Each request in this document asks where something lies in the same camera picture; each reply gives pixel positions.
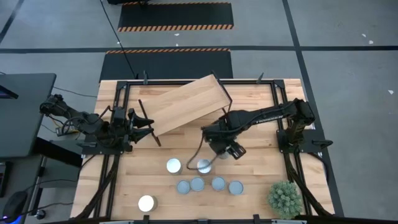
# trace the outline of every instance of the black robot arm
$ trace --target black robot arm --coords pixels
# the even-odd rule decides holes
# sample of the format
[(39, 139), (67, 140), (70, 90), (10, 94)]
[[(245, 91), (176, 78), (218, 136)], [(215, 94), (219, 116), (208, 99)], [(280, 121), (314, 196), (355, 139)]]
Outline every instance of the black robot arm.
[(309, 104), (303, 100), (294, 99), (277, 106), (255, 111), (230, 111), (209, 126), (202, 127), (205, 141), (217, 155), (228, 152), (239, 159), (246, 150), (234, 140), (252, 125), (287, 118), (292, 124), (286, 129), (290, 144), (300, 144), (304, 141), (304, 127), (311, 125), (315, 117)]
[[(113, 112), (112, 123), (101, 119), (107, 110)], [(134, 109), (129, 109), (127, 114), (129, 119), (126, 119), (122, 108), (114, 108), (112, 110), (110, 106), (101, 115), (79, 112), (69, 107), (64, 102), (62, 95), (50, 95), (40, 105), (40, 112), (46, 116), (54, 115), (66, 118), (67, 121), (64, 122), (61, 130), (63, 133), (73, 125), (81, 133), (94, 136), (96, 143), (101, 146), (111, 149), (122, 149), (127, 152), (132, 151), (131, 141), (137, 143), (147, 134), (153, 132), (152, 128), (137, 129), (152, 124), (154, 121), (138, 117)]]

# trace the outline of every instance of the green plant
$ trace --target green plant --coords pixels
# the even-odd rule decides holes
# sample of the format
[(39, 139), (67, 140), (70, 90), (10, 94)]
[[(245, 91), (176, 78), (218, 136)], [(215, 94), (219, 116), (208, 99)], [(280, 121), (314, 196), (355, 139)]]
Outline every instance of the green plant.
[(296, 185), (289, 181), (281, 181), (272, 185), (268, 203), (283, 219), (291, 219), (302, 211), (302, 203)]

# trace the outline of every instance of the black floor mat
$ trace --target black floor mat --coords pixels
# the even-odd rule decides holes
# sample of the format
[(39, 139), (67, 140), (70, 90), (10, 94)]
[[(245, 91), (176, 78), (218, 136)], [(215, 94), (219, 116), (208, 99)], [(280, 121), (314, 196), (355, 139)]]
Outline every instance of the black floor mat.
[[(229, 49), (125, 50), (139, 79), (145, 70), (150, 79), (202, 78), (213, 70), (219, 78), (233, 78)], [(122, 50), (106, 53), (100, 80), (127, 80), (134, 76)]]
[(120, 32), (232, 29), (231, 3), (185, 2), (123, 4), (119, 20)]

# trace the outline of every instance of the wooden board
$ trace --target wooden board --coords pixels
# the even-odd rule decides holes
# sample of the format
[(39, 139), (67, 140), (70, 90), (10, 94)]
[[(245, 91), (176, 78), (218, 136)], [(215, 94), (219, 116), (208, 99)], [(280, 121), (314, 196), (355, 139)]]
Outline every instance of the wooden board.
[[(288, 100), (304, 98), (299, 79), (286, 79)], [(112, 105), (115, 81), (103, 81), (99, 89), (95, 113), (101, 113)], [(137, 99), (149, 100), (178, 86), (133, 86), (130, 89), (128, 108), (135, 108), (141, 114)], [(256, 110), (273, 106), (271, 89), (266, 85), (226, 85), (233, 99), (232, 110)], [(276, 121), (252, 126), (238, 137), (247, 153), (239, 160), (232, 157), (215, 161), (211, 174), (204, 176), (206, 186), (202, 192), (179, 195), (175, 185), (180, 180), (197, 176), (195, 171), (184, 169), (181, 175), (170, 175), (166, 162), (172, 157), (179, 158), (185, 167), (200, 142), (200, 126), (210, 124), (222, 111), (215, 111), (161, 136), (162, 147), (157, 147), (151, 136), (134, 145), (133, 152), (121, 157), (113, 204), (113, 220), (142, 220), (146, 213), (139, 211), (137, 203), (142, 195), (153, 195), (159, 201), (158, 208), (148, 213), (153, 220), (173, 219), (252, 219), (277, 218), (267, 204), (271, 185), (287, 180), (282, 154), (277, 148)], [(204, 143), (198, 159), (210, 159), (213, 151)], [(302, 155), (303, 171), (308, 188), (329, 212), (333, 213), (330, 193), (322, 163), (309, 155)], [(71, 216), (79, 214), (90, 201), (97, 186), (102, 158), (97, 156), (80, 173)], [(214, 176), (222, 176), (228, 182), (239, 180), (244, 184), (244, 194), (232, 196), (227, 190), (215, 192), (210, 182)]]
[(208, 75), (179, 88), (173, 87), (142, 105), (152, 124), (154, 134), (160, 136), (183, 124), (229, 105), (230, 101), (214, 75)]

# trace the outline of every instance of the black metal frame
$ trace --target black metal frame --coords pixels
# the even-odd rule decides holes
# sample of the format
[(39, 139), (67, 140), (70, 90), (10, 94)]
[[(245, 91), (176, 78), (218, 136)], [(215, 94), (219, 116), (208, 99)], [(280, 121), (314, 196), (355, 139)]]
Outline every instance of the black metal frame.
[[(285, 103), (287, 102), (287, 94), (286, 94), (286, 90), (285, 90), (285, 84), (283, 80), (220, 80), (218, 79), (218, 77), (215, 75), (217, 81), (219, 82), (219, 84), (221, 85), (221, 87), (223, 88), (223, 90), (226, 92), (228, 98), (231, 100), (232, 103), (232, 98), (230, 97), (230, 95), (228, 94), (228, 92), (226, 91), (224, 85), (269, 85), (271, 88), (271, 92), (272, 92), (272, 99), (274, 100), (274, 104), (278, 105), (279, 104), (279, 99), (277, 96), (277, 88), (280, 89), (280, 94), (282, 96), (282, 101)], [(121, 94), (121, 90), (125, 89), (124, 91), (124, 99), (123, 99), (123, 109), (126, 113), (127, 111), (127, 103), (128, 103), (128, 99), (129, 99), (129, 92), (130, 92), (130, 88), (134, 85), (185, 85), (187, 83), (193, 82), (195, 80), (162, 80), (162, 81), (158, 81), (158, 80), (146, 80), (145, 84), (143, 83), (143, 81), (140, 80), (134, 80), (134, 81), (118, 81), (117, 85), (116, 85), (116, 92), (115, 92), (115, 97), (114, 97), (114, 103), (113, 106), (117, 107), (119, 105), (119, 99), (120, 99), (120, 94)], [(281, 119), (277, 120), (278, 123), (278, 130), (283, 130), (283, 123)], [(285, 159), (285, 164), (286, 164), (286, 160), (290, 160), (289, 157), (289, 153), (290, 152), (282, 152), (284, 159)], [(295, 163), (296, 163), (296, 171), (298, 173), (298, 176), (301, 178), (302, 182), (305, 184), (305, 179), (304, 179), (304, 173), (303, 173), (303, 169), (302, 169), (302, 164), (301, 164), (301, 159), (300, 159), (300, 151), (294, 152), (294, 158), (295, 158)], [(114, 160), (116, 160), (117, 163), (119, 163), (120, 160), (120, 155), (116, 155), (114, 157)], [(104, 161), (103, 161), (103, 166), (102, 166), (102, 170), (101, 170), (101, 176), (100, 176), (100, 181), (99, 184), (101, 185), (101, 183), (103, 182), (104, 178), (106, 177), (106, 171), (108, 170), (108, 162), (109, 162), (109, 155), (104, 155)], [(115, 190), (115, 185), (116, 185), (116, 176), (115, 178), (112, 180), (111, 182), (111, 186), (109, 189), (109, 195), (108, 195), (108, 201), (107, 201), (107, 206), (106, 206), (106, 218), (111, 218), (111, 212), (112, 212), (112, 207), (113, 207), (113, 197), (114, 197), (114, 190)], [(288, 180), (289, 181), (293, 181), (293, 179), (291, 178), (291, 176), (289, 174), (287, 174)], [(99, 214), (100, 214), (100, 208), (101, 208), (101, 201), (99, 200), (96, 207), (95, 207), (95, 212), (94, 212), (94, 218), (98, 218)], [(308, 202), (308, 200), (303, 196), (303, 204), (304, 204), (304, 208), (305, 208), (305, 213), (306, 215), (311, 215), (312, 214), (312, 210), (311, 210), (311, 206)], [(258, 215), (254, 215), (254, 219), (246, 219), (246, 220), (211, 220), (212, 223), (269, 223), (271, 220), (270, 219), (259, 219)], [(151, 220), (151, 223), (198, 223), (198, 220)], [(134, 223), (147, 223), (147, 220), (145, 222), (145, 219), (143, 218), (143, 220), (135, 220)]]

